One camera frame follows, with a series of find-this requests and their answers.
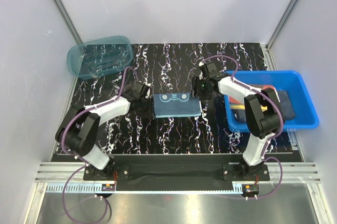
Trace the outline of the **teal hello towel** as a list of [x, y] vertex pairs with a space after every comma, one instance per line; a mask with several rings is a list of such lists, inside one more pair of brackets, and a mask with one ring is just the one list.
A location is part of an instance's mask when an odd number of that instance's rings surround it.
[[166, 93], [153, 95], [154, 116], [160, 118], [187, 118], [200, 116], [201, 102], [189, 93]]

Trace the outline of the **orange towel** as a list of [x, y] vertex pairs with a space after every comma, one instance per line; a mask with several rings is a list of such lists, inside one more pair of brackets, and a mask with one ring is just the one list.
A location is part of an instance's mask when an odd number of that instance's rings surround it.
[[272, 85], [250, 85], [248, 88], [240, 85], [234, 85], [234, 88], [229, 88], [225, 95], [229, 97], [230, 103], [244, 104], [244, 97], [254, 94], [252, 92], [253, 89], [261, 91], [267, 88], [271, 88], [277, 92], [276, 88]]

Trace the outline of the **dark blue towel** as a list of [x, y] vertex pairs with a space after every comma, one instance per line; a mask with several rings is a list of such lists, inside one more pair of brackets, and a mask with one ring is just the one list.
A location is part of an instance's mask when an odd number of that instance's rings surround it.
[[[280, 98], [281, 109], [283, 113], [283, 117], [286, 121], [292, 120], [296, 117], [295, 112], [293, 111], [291, 101], [289, 99], [288, 93], [285, 90], [278, 90], [278, 95]], [[234, 119], [238, 123], [246, 123], [246, 115], [245, 110], [232, 110], [232, 114], [234, 115]]]

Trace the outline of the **yellow towel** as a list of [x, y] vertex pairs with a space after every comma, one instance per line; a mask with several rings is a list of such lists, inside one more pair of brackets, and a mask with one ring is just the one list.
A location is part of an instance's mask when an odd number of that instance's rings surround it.
[[[231, 104], [230, 103], [230, 109], [232, 110], [245, 110], [245, 106], [243, 104]], [[261, 106], [262, 111], [267, 110], [267, 106]]]

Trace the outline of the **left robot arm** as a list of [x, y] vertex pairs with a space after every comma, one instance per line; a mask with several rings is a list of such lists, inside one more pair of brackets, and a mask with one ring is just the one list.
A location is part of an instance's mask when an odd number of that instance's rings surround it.
[[55, 141], [64, 152], [86, 163], [88, 171], [103, 180], [116, 174], [114, 160], [96, 144], [99, 127], [129, 112], [151, 118], [153, 98], [150, 84], [135, 82], [112, 99], [89, 106], [72, 105], [56, 131]]

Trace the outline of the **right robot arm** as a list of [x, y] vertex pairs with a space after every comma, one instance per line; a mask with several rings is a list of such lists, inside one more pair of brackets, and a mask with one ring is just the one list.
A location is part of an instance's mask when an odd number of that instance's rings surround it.
[[251, 180], [265, 159], [272, 138], [283, 131], [284, 118], [279, 97], [273, 88], [260, 89], [221, 73], [214, 63], [199, 64], [200, 75], [192, 78], [192, 96], [211, 99], [214, 92], [227, 95], [244, 105], [250, 137], [240, 163], [234, 168], [240, 177]]

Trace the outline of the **black marbled table mat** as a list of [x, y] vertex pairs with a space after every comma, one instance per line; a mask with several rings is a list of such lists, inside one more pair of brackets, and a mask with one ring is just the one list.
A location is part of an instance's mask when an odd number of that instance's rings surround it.
[[[267, 70], [266, 48], [259, 43], [133, 44], [132, 68], [155, 94], [190, 92], [197, 65], [207, 57], [221, 71]], [[108, 154], [220, 154], [244, 151], [249, 135], [232, 132], [224, 100], [215, 94], [200, 116], [144, 119], [130, 113], [103, 124], [96, 143]]]

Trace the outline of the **teal mesh laundry basket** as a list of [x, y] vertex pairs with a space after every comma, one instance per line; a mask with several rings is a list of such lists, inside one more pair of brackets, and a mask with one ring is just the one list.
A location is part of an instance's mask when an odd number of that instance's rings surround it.
[[71, 75], [89, 80], [124, 71], [133, 61], [128, 38], [112, 36], [73, 46], [67, 54]]

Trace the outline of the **blue plastic bin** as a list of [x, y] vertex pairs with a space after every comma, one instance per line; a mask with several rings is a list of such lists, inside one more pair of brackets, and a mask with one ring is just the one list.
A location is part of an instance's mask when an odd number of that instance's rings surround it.
[[[296, 71], [229, 71], [228, 74], [233, 74], [237, 80], [248, 85], [272, 85], [277, 91], [287, 91], [296, 117], [289, 121], [284, 119], [283, 131], [313, 129], [318, 126], [319, 119], [315, 108], [302, 77]], [[224, 103], [230, 131], [249, 133], [246, 123], [235, 121], [227, 95], [224, 95]]]

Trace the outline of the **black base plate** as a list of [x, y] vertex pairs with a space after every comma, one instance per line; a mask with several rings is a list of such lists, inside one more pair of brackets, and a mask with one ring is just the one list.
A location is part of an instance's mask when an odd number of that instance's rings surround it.
[[233, 189], [232, 182], [267, 182], [266, 164], [244, 174], [241, 154], [115, 155], [102, 171], [85, 169], [85, 181], [116, 182], [118, 192], [192, 192]]

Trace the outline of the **aluminium frame rail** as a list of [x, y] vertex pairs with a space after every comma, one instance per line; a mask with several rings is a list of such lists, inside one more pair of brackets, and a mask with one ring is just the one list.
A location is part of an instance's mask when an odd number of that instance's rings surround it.
[[282, 178], [284, 183], [319, 183], [320, 178], [313, 163], [269, 162], [262, 165], [255, 174], [240, 175], [236, 163], [127, 163], [117, 162], [100, 171], [93, 166], [86, 167], [75, 175], [76, 181], [131, 181], [138, 178], [206, 178], [229, 182], [275, 182]]

